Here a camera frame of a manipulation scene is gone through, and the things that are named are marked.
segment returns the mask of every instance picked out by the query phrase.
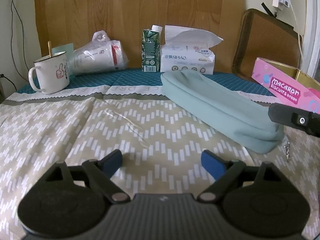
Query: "green carton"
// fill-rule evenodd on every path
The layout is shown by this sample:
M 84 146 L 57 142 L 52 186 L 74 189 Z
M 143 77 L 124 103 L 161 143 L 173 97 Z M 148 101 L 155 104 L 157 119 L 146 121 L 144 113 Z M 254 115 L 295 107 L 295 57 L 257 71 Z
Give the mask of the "green carton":
M 143 35 L 142 35 L 142 71 L 143 72 L 157 72 L 160 69 L 160 33 L 161 31 L 159 30 L 153 30 L 153 29 L 143 30 Z

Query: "tissue pack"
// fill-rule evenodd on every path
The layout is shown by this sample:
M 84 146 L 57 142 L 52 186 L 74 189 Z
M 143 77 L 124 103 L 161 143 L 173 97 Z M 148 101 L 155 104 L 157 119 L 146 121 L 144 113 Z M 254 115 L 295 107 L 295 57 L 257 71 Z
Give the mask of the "tissue pack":
M 206 30 L 166 25 L 160 71 L 192 69 L 213 74 L 215 55 L 209 48 L 221 41 L 223 39 Z

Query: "white bottle cap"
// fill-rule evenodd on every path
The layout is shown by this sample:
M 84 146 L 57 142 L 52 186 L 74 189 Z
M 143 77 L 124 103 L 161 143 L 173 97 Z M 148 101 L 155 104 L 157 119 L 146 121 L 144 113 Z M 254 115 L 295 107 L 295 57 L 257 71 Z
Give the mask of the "white bottle cap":
M 153 25 L 151 30 L 155 32 L 162 32 L 162 27 L 158 25 Z

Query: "enamel mug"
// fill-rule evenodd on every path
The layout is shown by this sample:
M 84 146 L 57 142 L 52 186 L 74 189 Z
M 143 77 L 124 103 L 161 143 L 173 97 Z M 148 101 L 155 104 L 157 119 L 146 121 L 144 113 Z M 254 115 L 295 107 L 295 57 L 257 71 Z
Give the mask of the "enamel mug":
M 33 82 L 34 70 L 36 70 L 40 89 Z M 70 80 L 66 53 L 58 52 L 52 57 L 48 55 L 35 61 L 35 66 L 29 70 L 29 82 L 34 91 L 44 94 L 53 94 L 67 87 Z

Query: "electrical cable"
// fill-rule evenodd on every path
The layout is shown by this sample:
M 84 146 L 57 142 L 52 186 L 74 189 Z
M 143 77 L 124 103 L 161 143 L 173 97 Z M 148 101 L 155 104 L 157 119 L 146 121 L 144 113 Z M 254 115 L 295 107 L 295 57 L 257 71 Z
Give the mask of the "electrical cable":
M 13 49 L 12 49 L 12 40 L 13 40 L 13 10 L 12 10 L 12 4 L 13 4 L 13 0 L 11 0 L 11 41 L 10 41 L 10 45 L 11 45 L 11 57 L 12 57 L 12 61 L 14 64 L 14 68 L 16 69 L 17 73 L 19 74 L 19 76 L 21 78 L 23 78 L 25 81 L 28 82 L 28 80 L 26 80 L 18 71 L 16 63 L 14 61 L 14 56 L 13 56 Z
M 268 15 L 270 15 L 270 16 L 273 17 L 273 18 L 275 18 L 275 16 L 273 15 L 273 13 L 270 11 L 270 9 L 266 6 L 266 4 L 265 4 L 264 2 L 261 4 L 261 6 L 264 8 L 264 10 L 266 11 L 266 13 L 267 13 Z
M 299 32 L 299 27 L 298 27 L 298 21 L 297 21 L 297 17 L 296 17 L 296 14 L 294 12 L 291 0 L 289 0 L 289 3 L 290 3 L 290 7 L 291 7 L 291 10 L 292 10 L 292 13 L 293 13 L 293 17 L 294 17 L 294 20 L 295 20 L 296 26 L 297 26 L 299 50 L 300 50 L 300 54 L 301 54 L 301 61 L 303 61 L 303 53 L 302 53 L 302 47 L 301 47 L 301 41 L 300 41 L 300 34 L 299 34 L 300 32 Z
M 19 15 L 19 13 L 18 13 L 18 10 L 17 10 L 17 8 L 16 8 L 16 5 L 14 4 L 14 0 L 12 0 L 12 4 L 13 4 L 13 7 L 14 7 L 14 9 L 15 9 L 18 17 L 19 17 L 20 22 L 21 22 L 21 26 L 22 26 L 23 59 L 24 59 L 24 63 L 25 63 L 25 65 L 26 65 L 26 68 L 27 68 L 27 70 L 29 71 L 29 68 L 28 68 L 28 65 L 27 65 L 27 61 L 26 61 L 26 54 L 25 54 L 25 50 L 24 50 L 24 27 L 23 27 L 23 22 L 22 22 L 21 17 L 20 17 L 20 15 Z
M 18 91 L 16 85 L 9 78 L 7 78 L 4 74 L 0 74 L 0 78 L 5 78 L 9 82 L 11 82 L 11 84 L 14 86 L 15 90 Z

